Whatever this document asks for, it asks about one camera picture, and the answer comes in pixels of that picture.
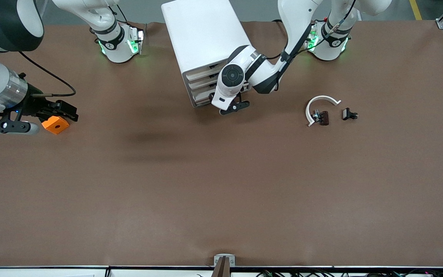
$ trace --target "brown paper tabletop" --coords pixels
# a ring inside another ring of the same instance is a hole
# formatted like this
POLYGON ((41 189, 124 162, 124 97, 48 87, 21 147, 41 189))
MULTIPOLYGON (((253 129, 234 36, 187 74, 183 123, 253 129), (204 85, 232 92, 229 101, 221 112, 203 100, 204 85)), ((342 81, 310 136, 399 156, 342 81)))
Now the brown paper tabletop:
MULTIPOLYGON (((277 23, 243 23, 274 56, 277 23)), ((443 266, 443 30, 357 22, 332 62, 301 54, 279 91, 220 116, 194 109, 164 24, 114 64, 86 26, 46 26, 28 55, 75 86, 60 135, 0 135, 0 266, 443 266), (306 126, 308 100, 343 102, 306 126), (342 121, 341 110, 358 112, 342 121)), ((46 93, 67 87, 18 53, 46 93)))

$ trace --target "orange cube with hole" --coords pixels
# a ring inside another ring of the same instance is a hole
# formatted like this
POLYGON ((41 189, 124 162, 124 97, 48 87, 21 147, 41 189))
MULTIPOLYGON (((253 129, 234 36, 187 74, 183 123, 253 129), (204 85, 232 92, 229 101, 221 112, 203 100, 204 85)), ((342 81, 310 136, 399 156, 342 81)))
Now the orange cube with hole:
POLYGON ((47 131, 57 135, 64 131, 65 128, 68 128, 69 123, 60 116, 51 116, 46 121, 42 122, 42 126, 44 126, 47 131))

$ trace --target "black clip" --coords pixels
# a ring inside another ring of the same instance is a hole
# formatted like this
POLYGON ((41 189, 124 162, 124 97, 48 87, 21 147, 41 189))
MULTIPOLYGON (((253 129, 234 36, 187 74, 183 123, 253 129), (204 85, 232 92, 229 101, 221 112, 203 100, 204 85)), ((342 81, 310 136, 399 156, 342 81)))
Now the black clip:
MULTIPOLYGON (((210 102, 213 100, 213 96, 215 95, 215 93, 210 93, 209 95, 209 100, 210 102)), ((221 115, 227 115, 229 113, 232 112, 238 112, 241 109, 245 109, 247 107, 249 107, 251 105, 251 103, 247 100, 242 101, 242 96, 240 93, 237 94, 236 98, 234 98, 234 100, 232 100, 232 103, 230 103, 230 105, 228 106, 227 110, 220 110, 220 114, 221 115)))
POLYGON ((358 113, 350 112, 350 109, 346 108, 346 109, 343 110, 343 120, 347 120, 348 118, 357 119, 358 118, 358 113))
POLYGON ((314 114, 312 115, 312 118, 314 121, 318 122, 322 126, 329 125, 329 114, 327 111, 319 112, 319 110, 315 110, 314 114))

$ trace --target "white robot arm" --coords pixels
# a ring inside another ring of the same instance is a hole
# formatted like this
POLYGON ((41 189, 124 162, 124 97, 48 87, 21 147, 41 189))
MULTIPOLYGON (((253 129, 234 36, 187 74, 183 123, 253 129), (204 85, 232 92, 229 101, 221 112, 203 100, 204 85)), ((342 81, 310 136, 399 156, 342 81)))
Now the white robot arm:
MULTIPOLYGON (((44 27, 33 0, 0 0, 0 53, 33 51, 42 41, 44 27)), ((76 107, 57 100, 27 83, 25 74, 17 74, 0 63, 0 133, 33 134, 37 124, 20 121, 22 116, 35 116, 42 122, 52 116, 78 120, 76 107), (17 113, 14 120, 12 112, 17 113)))
POLYGON ((288 34, 288 43, 278 61, 273 65, 251 45, 239 47, 227 59, 227 65, 218 76, 211 104, 218 107, 220 112, 225 111, 222 114, 236 112, 233 109, 238 107, 238 103, 234 101, 239 93, 236 88, 239 88, 244 80, 248 81, 257 93, 267 94, 277 90, 281 77, 302 46, 313 50, 313 54, 322 60, 337 58, 344 50, 343 45, 346 44, 348 33, 356 21, 357 12, 351 6, 358 2, 357 7, 363 8, 369 14, 378 14, 389 6, 391 0, 333 0, 327 21, 314 26, 311 24, 311 18, 321 2, 322 0, 278 0, 278 12, 288 34), (230 80, 232 75, 225 75, 223 72, 226 68, 234 68, 236 65, 243 69, 244 78, 237 78, 237 81, 233 82, 230 80))
POLYGON ((52 0, 56 6, 83 19, 98 37, 102 53, 114 63, 124 63, 140 54, 143 30, 118 22, 108 7, 119 0, 52 0))
MULTIPOLYGON (((111 10, 118 0, 53 0, 63 10, 71 12, 85 22, 98 37, 102 52, 115 63, 128 61, 140 53, 143 30, 119 23, 111 10)), ((33 0, 0 0, 0 53, 7 51, 33 51, 44 35, 42 20, 33 0)), ((76 107, 45 97, 65 96, 44 94, 24 75, 8 69, 0 63, 0 133, 32 134, 38 131, 33 123, 20 121, 22 116, 35 116, 46 121, 51 116, 78 120, 76 107), (10 119, 11 112, 18 115, 10 119)))

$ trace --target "black wire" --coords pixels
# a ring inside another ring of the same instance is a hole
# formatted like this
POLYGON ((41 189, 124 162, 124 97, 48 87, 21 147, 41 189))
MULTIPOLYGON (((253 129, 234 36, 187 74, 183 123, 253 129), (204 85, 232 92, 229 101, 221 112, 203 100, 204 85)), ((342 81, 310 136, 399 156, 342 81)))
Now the black wire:
POLYGON ((413 270, 411 270, 410 272, 408 272, 408 273, 406 273, 406 274, 404 274, 404 275, 402 275, 402 276, 403 276, 403 277, 406 277, 406 276, 412 274, 412 273, 415 272, 415 271, 428 272, 428 274, 431 274, 431 275, 433 275, 434 277, 443 277, 443 272, 439 272, 439 271, 431 270, 431 269, 426 269, 426 268, 416 268, 416 269, 413 269, 413 270))
POLYGON ((110 273, 111 273, 111 269, 110 269, 110 266, 108 266, 108 267, 105 269, 105 276, 104 276, 104 277, 110 277, 110 273))
POLYGON ((127 19, 126 16, 124 15, 123 10, 121 10, 121 7, 119 7, 119 5, 117 5, 117 7, 118 7, 119 11, 121 12, 121 14, 123 15, 124 21, 127 22, 128 19, 127 19))
MULTIPOLYGON (((351 10, 353 9, 353 6, 355 6, 355 2, 356 2, 356 0, 353 0, 350 9, 349 9, 348 12, 346 13, 346 15, 345 15, 345 17, 342 19, 342 21, 345 21, 346 18, 348 18, 348 16, 349 16, 350 13, 351 13, 351 10)), ((300 54, 300 53, 302 53, 302 52, 309 51, 310 49, 313 49, 313 48, 317 47, 318 45, 320 45, 320 44, 321 44, 322 42, 324 42, 324 41, 325 41, 325 39, 322 39, 320 42, 318 42, 318 43, 315 44, 314 46, 309 47, 309 48, 306 48, 306 49, 302 49, 302 50, 298 51, 297 53, 295 53, 295 55, 293 55, 293 57, 295 58, 298 54, 300 54)))
MULTIPOLYGON (((128 19, 125 17, 123 10, 121 10, 121 7, 119 7, 119 5, 117 5, 117 7, 119 8, 119 10, 121 11, 121 14, 123 15, 124 21, 118 20, 119 22, 122 23, 128 23, 128 19)), ((115 12, 111 6, 109 6, 109 10, 112 12, 113 15, 117 15, 117 12, 115 12)))
POLYGON ((324 276, 324 277, 332 277, 333 276, 331 273, 324 271, 324 270, 315 269, 315 268, 309 268, 309 270, 315 270, 316 272, 321 273, 322 276, 324 276))
POLYGON ((345 18, 343 18, 343 21, 345 21, 346 18, 348 18, 348 16, 350 15, 351 10, 353 9, 353 6, 355 5, 355 2, 356 2, 356 0, 353 0, 353 2, 351 4, 351 7, 350 7, 350 10, 348 10, 348 12, 346 13, 345 18))
MULTIPOLYGON (((272 22, 281 22, 281 23, 283 23, 283 21, 281 21, 281 19, 275 19, 275 20, 273 20, 272 22)), ((283 49, 285 49, 287 45, 288 45, 288 38, 286 39, 286 44, 285 44, 285 47, 284 47, 283 49)), ((279 58, 280 56, 281 56, 281 53, 280 53, 280 54, 277 54, 277 55, 274 56, 274 57, 266 58, 266 60, 274 60, 275 58, 279 58)))
POLYGON ((20 55, 23 56, 23 58, 26 58, 29 62, 33 63, 33 65, 35 65, 36 67, 42 69, 44 72, 46 72, 47 74, 51 75, 52 77, 58 79, 59 81, 61 81, 63 84, 65 84, 66 86, 68 86, 73 92, 72 93, 64 93, 64 94, 43 94, 42 96, 40 95, 32 95, 34 97, 66 97, 66 96, 73 96, 76 94, 76 89, 74 89, 70 84, 68 84, 66 81, 64 81, 63 79, 61 79, 60 77, 57 77, 54 73, 50 72, 49 70, 46 70, 45 68, 43 68, 41 65, 39 65, 38 63, 32 61, 31 58, 28 58, 27 55, 23 54, 23 52, 19 52, 20 55))
POLYGON ((315 272, 310 273, 310 274, 307 275, 306 277, 310 277, 311 275, 315 275, 315 277, 321 277, 321 276, 317 275, 315 272))

